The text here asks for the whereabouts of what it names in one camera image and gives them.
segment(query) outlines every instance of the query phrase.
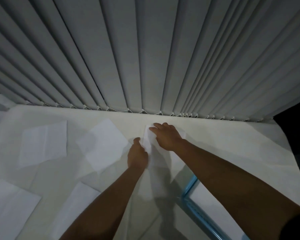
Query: person's right hand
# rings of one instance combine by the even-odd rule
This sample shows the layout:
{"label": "person's right hand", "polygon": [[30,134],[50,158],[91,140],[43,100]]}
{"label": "person's right hand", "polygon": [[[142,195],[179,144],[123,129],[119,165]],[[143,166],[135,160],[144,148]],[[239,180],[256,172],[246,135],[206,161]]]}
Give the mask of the person's right hand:
{"label": "person's right hand", "polygon": [[177,143],[182,140],[176,128],[173,125],[168,125],[168,123],[153,123],[153,125],[155,127],[150,127],[149,130],[157,136],[156,139],[160,147],[167,151],[173,151]]}

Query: white table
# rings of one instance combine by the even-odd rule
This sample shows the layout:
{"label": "white table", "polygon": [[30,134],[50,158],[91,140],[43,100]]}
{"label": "white table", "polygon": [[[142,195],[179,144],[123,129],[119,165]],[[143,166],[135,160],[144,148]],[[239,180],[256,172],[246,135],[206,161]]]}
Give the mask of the white table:
{"label": "white table", "polygon": [[[42,197],[18,239],[50,239],[50,225],[78,181],[103,191],[127,168],[125,153],[98,175],[75,143],[106,118],[111,119],[131,142],[143,136],[146,125],[153,122],[173,124],[186,131],[190,142],[262,178],[300,204],[300,172],[287,139],[277,125],[18,105],[9,110],[0,123],[0,179]],[[68,121],[67,157],[16,170],[23,130],[62,120]],[[208,239],[175,204],[176,197],[192,176],[191,171],[182,162],[171,168],[169,154],[160,152],[170,169],[144,172],[115,239]],[[280,178],[279,184],[277,176],[281,177],[287,170],[293,174],[287,174],[290,178]],[[293,185],[281,184],[282,180],[288,183],[291,179]],[[167,197],[153,197],[158,184],[168,192]],[[202,200],[206,195],[199,193],[197,204],[203,202],[202,206],[206,207]]]}

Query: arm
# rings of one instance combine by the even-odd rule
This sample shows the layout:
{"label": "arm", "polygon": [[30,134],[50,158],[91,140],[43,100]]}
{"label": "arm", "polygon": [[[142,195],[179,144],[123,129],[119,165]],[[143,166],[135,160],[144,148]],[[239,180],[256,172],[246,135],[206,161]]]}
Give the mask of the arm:
{"label": "arm", "polygon": [[173,125],[154,124],[159,145],[174,151],[225,207],[251,240],[279,239],[300,206],[259,178],[180,137]]}
{"label": "arm", "polygon": [[60,240],[112,239],[130,196],[148,164],[148,153],[135,138],[128,153],[128,169],[100,194],[65,231]]}

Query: square white paper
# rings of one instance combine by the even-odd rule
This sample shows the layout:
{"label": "square white paper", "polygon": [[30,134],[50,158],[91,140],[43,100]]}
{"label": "square white paper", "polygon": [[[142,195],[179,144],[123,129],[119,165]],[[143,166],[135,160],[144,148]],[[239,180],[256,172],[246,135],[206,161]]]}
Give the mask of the square white paper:
{"label": "square white paper", "polygon": [[0,239],[13,240],[41,197],[0,180]]}
{"label": "square white paper", "polygon": [[93,127],[76,142],[97,172],[118,161],[131,147],[131,144],[110,119],[105,119]]}
{"label": "square white paper", "polygon": [[52,223],[51,237],[58,240],[98,195],[99,191],[81,182],[77,183]]}
{"label": "square white paper", "polygon": [[67,156],[67,121],[25,129],[19,168]]}
{"label": "square white paper", "polygon": [[[150,167],[168,167],[167,163],[164,161],[163,157],[160,155],[160,152],[156,149],[154,145],[157,145],[158,142],[156,141],[156,135],[149,130],[149,127],[154,127],[153,124],[147,125],[144,131],[144,137],[142,141],[142,146],[144,150],[149,154],[149,164],[148,168]],[[186,133],[181,130],[177,129],[180,136],[185,139]],[[170,158],[171,158],[171,169],[178,167],[179,164],[184,164],[184,162],[176,155],[176,153],[170,151]]]}

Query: hand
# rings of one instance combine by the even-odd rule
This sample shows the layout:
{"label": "hand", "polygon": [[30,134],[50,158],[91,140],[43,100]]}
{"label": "hand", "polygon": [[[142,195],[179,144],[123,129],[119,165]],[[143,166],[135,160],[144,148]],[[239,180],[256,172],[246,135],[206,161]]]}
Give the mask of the hand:
{"label": "hand", "polygon": [[168,123],[154,123],[155,127],[150,127],[149,130],[155,133],[157,141],[163,149],[167,151],[173,151],[182,137],[173,125]]}
{"label": "hand", "polygon": [[140,145],[140,137],[133,140],[128,153],[128,167],[134,167],[144,170],[148,165],[148,153]]}

